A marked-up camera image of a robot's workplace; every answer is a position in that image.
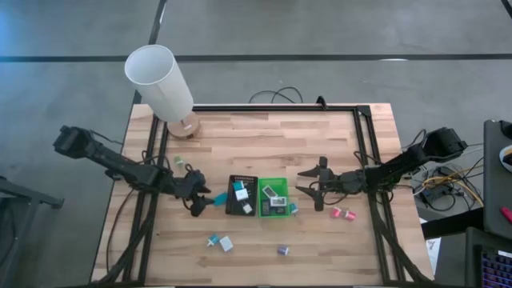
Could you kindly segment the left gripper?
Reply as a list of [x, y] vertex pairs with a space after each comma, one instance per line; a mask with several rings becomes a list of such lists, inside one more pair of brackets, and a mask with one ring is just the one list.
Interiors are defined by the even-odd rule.
[[[191, 198], [197, 193], [210, 193], [211, 190], [206, 187], [206, 178], [200, 170], [193, 170], [191, 177], [175, 178], [172, 184], [172, 194], [177, 198]], [[190, 213], [193, 217], [198, 217], [208, 205], [214, 204], [214, 200], [205, 196], [192, 197]]]

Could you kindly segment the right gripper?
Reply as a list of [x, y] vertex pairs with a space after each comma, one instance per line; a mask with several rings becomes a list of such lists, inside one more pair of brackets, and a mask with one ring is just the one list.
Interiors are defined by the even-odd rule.
[[[321, 156], [315, 168], [298, 172], [298, 175], [308, 178], [326, 178], [323, 184], [324, 190], [335, 193], [353, 194], [354, 172], [351, 171], [336, 175], [332, 170], [327, 168], [327, 163], [328, 159]], [[314, 209], [316, 211], [323, 211], [323, 196], [319, 190], [303, 186], [296, 186], [296, 189], [314, 200]]]

